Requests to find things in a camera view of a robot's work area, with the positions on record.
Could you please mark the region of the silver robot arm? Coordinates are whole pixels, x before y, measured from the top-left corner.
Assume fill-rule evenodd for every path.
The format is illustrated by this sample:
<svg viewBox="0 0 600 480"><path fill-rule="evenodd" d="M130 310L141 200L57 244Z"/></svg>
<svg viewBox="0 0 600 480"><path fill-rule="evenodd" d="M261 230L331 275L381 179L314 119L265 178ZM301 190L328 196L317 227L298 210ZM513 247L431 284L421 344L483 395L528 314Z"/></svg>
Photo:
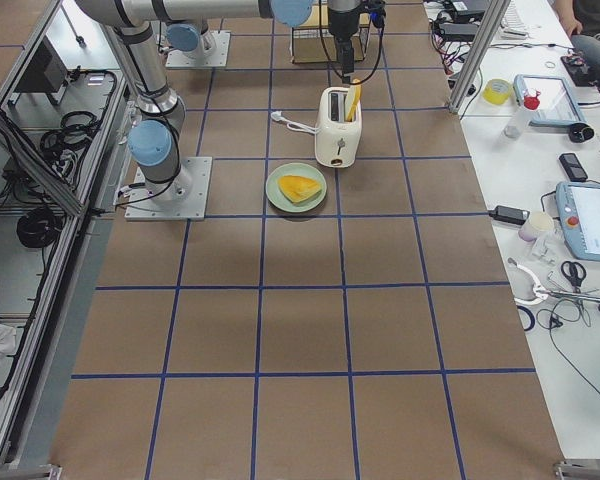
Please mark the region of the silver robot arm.
<svg viewBox="0 0 600 480"><path fill-rule="evenodd" d="M205 19L189 23L170 23L167 26L166 38L173 48L190 58L209 56L216 48L215 39Z"/></svg>
<svg viewBox="0 0 600 480"><path fill-rule="evenodd" d="M127 145L152 198L178 198L192 185L179 151L185 107L168 82L152 24L195 27L196 32L173 44L179 50L194 50L209 19L259 17L296 28L316 9L311 1L80 1L77 5L102 27L135 92L141 120L129 131Z"/></svg>

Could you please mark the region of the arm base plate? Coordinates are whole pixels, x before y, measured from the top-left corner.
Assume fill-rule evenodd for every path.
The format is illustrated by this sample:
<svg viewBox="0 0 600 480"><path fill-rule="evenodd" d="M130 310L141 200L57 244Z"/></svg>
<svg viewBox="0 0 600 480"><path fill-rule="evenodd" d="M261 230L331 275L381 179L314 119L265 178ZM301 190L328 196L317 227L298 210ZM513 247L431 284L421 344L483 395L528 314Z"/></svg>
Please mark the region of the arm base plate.
<svg viewBox="0 0 600 480"><path fill-rule="evenodd" d="M225 68L228 60L231 32L176 29L172 25L166 35L169 43L166 67L171 70Z"/></svg>
<svg viewBox="0 0 600 480"><path fill-rule="evenodd" d="M124 213L127 221L201 221L205 218L212 172L211 157L183 157L179 175L164 189L152 183L133 189Z"/></svg>

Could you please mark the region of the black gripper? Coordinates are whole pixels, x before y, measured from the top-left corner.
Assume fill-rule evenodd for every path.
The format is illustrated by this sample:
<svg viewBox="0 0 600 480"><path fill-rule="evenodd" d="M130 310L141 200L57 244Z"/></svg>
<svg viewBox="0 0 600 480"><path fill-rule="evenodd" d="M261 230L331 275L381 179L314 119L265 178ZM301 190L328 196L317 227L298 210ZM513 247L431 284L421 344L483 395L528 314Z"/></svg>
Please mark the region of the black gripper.
<svg viewBox="0 0 600 480"><path fill-rule="evenodd" d="M359 31L360 16L369 14L371 23L381 29L385 23L385 5L384 1L327 1L328 29L334 38L337 62L343 72L343 83L352 82L354 72L352 37Z"/></svg>

